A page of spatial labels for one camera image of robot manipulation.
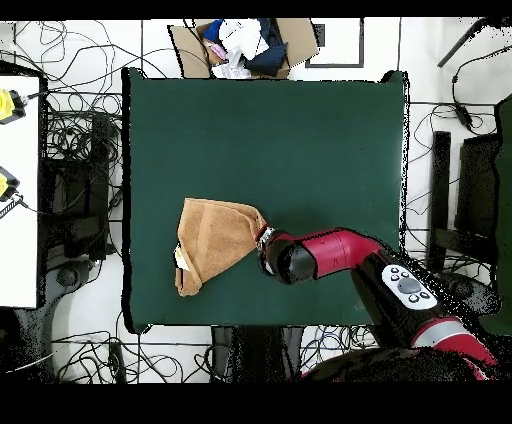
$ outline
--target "dark blue cloth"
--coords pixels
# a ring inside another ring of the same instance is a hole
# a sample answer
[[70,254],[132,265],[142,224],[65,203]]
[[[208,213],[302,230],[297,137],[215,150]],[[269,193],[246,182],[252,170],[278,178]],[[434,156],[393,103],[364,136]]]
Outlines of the dark blue cloth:
[[216,21],[213,21],[208,29],[203,32],[203,37],[207,40],[213,41],[214,43],[220,44],[219,29],[222,21],[224,21],[224,19],[217,19]]
[[286,44],[282,42],[278,30],[270,18],[258,18],[258,21],[261,26],[261,38],[265,40],[269,48],[255,56],[254,59],[247,61],[245,68],[275,77],[286,58]]

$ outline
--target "robot control buttons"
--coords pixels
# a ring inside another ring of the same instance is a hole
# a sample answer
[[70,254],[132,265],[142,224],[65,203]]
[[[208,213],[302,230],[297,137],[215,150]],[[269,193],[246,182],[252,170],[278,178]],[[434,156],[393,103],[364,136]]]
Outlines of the robot control buttons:
[[400,292],[403,294],[418,293],[421,291],[421,285],[418,280],[413,278],[402,278],[398,283],[398,290],[400,290]]
[[398,264],[382,270],[382,282],[407,309],[423,311],[437,306],[437,299],[412,273]]

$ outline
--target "yellow object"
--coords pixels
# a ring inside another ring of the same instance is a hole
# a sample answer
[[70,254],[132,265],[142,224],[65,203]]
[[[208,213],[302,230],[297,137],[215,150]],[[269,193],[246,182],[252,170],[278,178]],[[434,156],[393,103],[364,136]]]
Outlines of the yellow object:
[[9,118],[14,110],[14,103],[11,98],[11,93],[0,89],[0,121]]
[[7,177],[0,174],[0,197],[4,195],[8,188],[9,185],[7,184]]

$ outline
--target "brown towel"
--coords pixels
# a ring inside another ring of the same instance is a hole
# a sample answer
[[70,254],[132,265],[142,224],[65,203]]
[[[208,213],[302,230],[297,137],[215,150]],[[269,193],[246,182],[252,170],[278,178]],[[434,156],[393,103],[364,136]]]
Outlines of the brown towel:
[[256,248],[265,225],[259,211],[239,203],[185,199],[178,240],[190,271],[176,268],[180,296],[197,294],[201,286]]

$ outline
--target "black power strip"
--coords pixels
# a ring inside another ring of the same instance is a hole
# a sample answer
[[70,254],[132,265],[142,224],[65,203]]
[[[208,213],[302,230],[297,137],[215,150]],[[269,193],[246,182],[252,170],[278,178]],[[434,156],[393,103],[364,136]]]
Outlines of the black power strip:
[[108,345],[108,364],[113,370],[116,384],[127,384],[126,369],[124,366],[123,352],[119,342],[111,342]]

